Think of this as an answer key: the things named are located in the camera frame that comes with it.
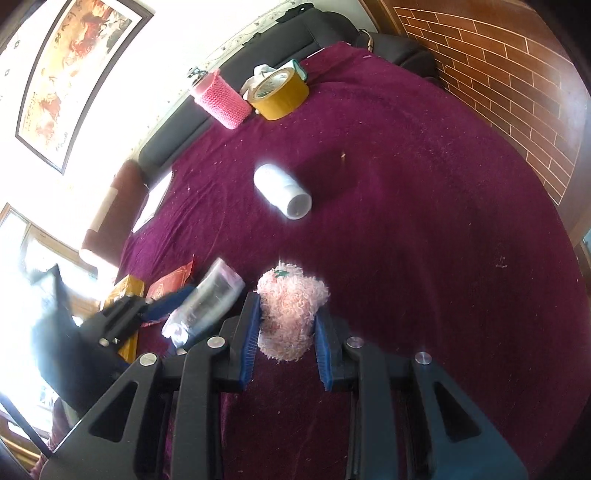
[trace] framed painting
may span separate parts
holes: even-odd
[[[63,174],[92,101],[152,13],[133,0],[69,0],[29,75],[17,138]]]

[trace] yellow tape roll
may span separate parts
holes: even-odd
[[[310,89],[294,69],[273,72],[248,92],[248,103],[267,120],[278,120],[292,113],[308,98]]]

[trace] pink stuffed toy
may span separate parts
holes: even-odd
[[[259,279],[256,291],[261,296],[261,352],[277,360],[299,360],[312,345],[314,315],[328,300],[328,288],[305,277],[296,265],[279,262]]]

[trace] black sofa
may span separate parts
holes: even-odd
[[[371,34],[374,53],[421,77],[438,82],[433,55],[418,42],[406,37]],[[220,67],[222,77],[239,91],[252,76],[255,66],[280,67],[285,62],[303,60],[339,41],[367,48],[368,35],[359,32],[343,15],[322,12],[312,4],[300,5],[278,19],[277,24],[255,35]],[[164,177],[172,163],[212,122],[209,114],[186,98],[160,126],[139,152],[138,162],[145,183],[152,188]]]

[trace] pink cup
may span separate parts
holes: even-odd
[[[220,77],[220,71],[205,75],[191,88],[195,102],[224,127],[234,130],[250,115],[252,107]]]

